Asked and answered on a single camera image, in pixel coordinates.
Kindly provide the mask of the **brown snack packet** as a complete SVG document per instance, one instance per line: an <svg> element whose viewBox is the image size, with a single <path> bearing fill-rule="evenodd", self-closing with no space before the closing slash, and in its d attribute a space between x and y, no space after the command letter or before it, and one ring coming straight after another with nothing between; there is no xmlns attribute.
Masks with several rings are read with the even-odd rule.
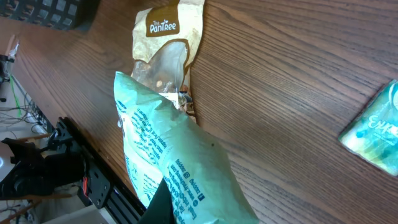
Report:
<svg viewBox="0 0 398 224"><path fill-rule="evenodd" d="M190 68L201 42L204 4L179 0L140 11L132 30L131 76L173 101L192 120Z"/></svg>

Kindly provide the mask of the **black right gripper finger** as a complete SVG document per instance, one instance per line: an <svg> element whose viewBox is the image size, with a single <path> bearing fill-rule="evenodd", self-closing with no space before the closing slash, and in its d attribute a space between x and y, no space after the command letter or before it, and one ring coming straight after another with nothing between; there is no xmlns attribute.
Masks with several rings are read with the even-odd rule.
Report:
<svg viewBox="0 0 398 224"><path fill-rule="evenodd" d="M164 179L138 224L175 224L171 193Z"/></svg>

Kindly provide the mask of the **teal Kleenex tissue pack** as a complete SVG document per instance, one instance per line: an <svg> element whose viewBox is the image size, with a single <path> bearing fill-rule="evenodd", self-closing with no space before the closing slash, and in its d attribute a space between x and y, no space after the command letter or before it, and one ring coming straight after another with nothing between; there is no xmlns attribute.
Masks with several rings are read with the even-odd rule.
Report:
<svg viewBox="0 0 398 224"><path fill-rule="evenodd" d="M397 175L397 80L375 94L338 140L368 163Z"/></svg>

